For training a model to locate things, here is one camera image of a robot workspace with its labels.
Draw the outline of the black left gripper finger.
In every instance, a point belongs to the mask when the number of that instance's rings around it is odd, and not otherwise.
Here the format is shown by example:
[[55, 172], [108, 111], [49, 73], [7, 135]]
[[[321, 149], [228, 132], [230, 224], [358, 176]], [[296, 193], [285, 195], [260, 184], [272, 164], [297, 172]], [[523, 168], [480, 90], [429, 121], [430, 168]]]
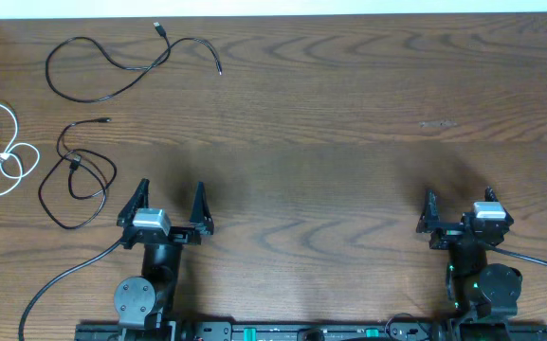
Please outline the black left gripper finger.
[[203, 236], [214, 233], [214, 221], [211, 217], [203, 182], [197, 184], [191, 209], [190, 225], [193, 235]]
[[143, 178], [127, 204], [120, 211], [117, 218], [117, 226], [128, 227], [133, 223], [137, 212], [141, 208], [149, 207], [149, 185], [150, 180]]

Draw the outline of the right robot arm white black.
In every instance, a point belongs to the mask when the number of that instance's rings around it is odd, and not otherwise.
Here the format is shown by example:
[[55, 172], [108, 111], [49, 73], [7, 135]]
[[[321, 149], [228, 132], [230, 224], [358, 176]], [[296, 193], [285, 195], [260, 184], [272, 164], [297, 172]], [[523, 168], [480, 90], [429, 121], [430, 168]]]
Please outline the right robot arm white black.
[[486, 251], [504, 241], [513, 223], [492, 188], [457, 223], [442, 221], [437, 196], [426, 192], [416, 231], [430, 235], [431, 249], [449, 253], [446, 288], [456, 309], [455, 315], [432, 325], [432, 340], [547, 339], [546, 325], [511, 321], [518, 313], [521, 272], [487, 260]]

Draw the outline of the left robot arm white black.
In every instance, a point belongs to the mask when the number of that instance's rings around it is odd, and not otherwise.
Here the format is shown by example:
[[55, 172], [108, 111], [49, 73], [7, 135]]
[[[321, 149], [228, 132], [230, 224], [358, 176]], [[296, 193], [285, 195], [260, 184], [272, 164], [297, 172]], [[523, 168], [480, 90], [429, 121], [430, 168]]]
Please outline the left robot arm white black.
[[117, 219], [122, 228], [119, 245], [128, 250], [144, 246], [141, 273], [123, 280], [114, 293], [118, 340], [173, 339], [169, 321], [182, 251], [214, 232], [202, 182], [197, 184], [188, 226], [174, 226], [165, 210], [149, 206], [149, 184], [146, 178], [140, 181]]

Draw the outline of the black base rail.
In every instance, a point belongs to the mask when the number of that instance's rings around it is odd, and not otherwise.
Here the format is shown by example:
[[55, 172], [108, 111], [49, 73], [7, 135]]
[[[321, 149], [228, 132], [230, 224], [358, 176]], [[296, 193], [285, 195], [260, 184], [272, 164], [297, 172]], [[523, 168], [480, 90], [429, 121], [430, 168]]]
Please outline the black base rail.
[[239, 323], [229, 320], [168, 321], [154, 330], [135, 330], [115, 324], [83, 323], [76, 326], [75, 341], [341, 341], [341, 340], [547, 340], [547, 326], [538, 323], [467, 323], [451, 330], [405, 314], [384, 322], [366, 324]]

